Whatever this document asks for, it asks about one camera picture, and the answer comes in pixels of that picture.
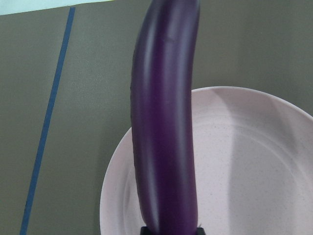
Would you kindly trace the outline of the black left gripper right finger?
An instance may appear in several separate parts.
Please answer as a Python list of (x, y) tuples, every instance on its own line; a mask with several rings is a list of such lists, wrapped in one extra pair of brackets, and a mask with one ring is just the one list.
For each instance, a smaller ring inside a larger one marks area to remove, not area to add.
[(195, 235), (206, 235), (205, 229), (200, 221), (197, 222)]

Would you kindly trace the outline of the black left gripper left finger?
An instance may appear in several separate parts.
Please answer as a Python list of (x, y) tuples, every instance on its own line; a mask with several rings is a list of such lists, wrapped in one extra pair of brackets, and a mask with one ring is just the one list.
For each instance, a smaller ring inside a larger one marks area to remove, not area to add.
[(151, 234), (152, 234), (152, 232), (150, 231), (150, 229), (148, 228), (147, 225), (142, 226), (140, 228), (140, 235), (151, 235)]

